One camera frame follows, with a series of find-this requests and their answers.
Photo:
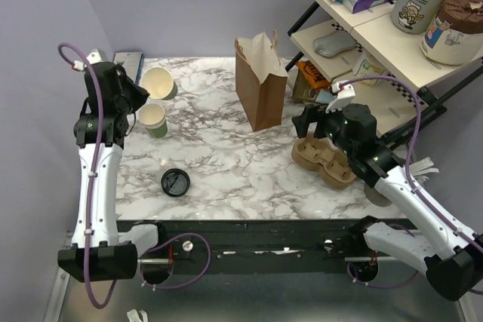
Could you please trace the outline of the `black plastic cup lid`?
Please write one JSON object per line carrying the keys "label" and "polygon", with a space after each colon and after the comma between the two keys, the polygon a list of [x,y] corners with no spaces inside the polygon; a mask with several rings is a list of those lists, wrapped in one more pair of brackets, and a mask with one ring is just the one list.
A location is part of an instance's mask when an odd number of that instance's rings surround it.
{"label": "black plastic cup lid", "polygon": [[191,186],[188,173],[178,168],[171,168],[164,172],[160,183],[163,192],[174,198],[185,195]]}

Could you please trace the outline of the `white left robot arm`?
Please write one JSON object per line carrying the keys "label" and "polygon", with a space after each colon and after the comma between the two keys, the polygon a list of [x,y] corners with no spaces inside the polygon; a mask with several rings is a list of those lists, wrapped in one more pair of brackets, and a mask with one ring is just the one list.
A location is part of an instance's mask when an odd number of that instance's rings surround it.
{"label": "white left robot arm", "polygon": [[162,256],[167,239],[157,225],[118,233],[115,200],[120,160],[128,134],[128,116],[140,109],[148,92],[124,68],[100,61],[84,71],[88,96],[73,132],[81,163],[78,218],[70,248],[57,264],[77,281],[131,279],[139,256]]}

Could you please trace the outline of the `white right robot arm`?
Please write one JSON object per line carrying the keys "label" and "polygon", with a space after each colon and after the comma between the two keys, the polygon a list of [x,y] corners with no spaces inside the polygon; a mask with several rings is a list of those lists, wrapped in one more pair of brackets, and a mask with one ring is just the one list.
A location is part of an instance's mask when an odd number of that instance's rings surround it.
{"label": "white right robot arm", "polygon": [[306,106],[292,122],[297,136],[327,137],[348,159],[352,172],[386,197],[417,228],[414,237],[367,216],[347,237],[355,255],[380,251],[418,270],[442,297],[457,301],[482,280],[482,236],[451,215],[377,137],[370,109],[352,103],[334,112]]}

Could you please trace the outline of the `brown cardboard cup carrier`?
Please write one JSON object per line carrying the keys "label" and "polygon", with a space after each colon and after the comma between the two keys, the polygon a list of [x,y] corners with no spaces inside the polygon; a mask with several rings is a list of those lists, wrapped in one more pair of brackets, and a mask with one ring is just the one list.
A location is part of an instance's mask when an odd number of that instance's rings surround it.
{"label": "brown cardboard cup carrier", "polygon": [[333,189],[345,189],[356,178],[346,155],[335,149],[328,138],[316,139],[313,132],[295,142],[291,157],[299,166],[316,172]]}

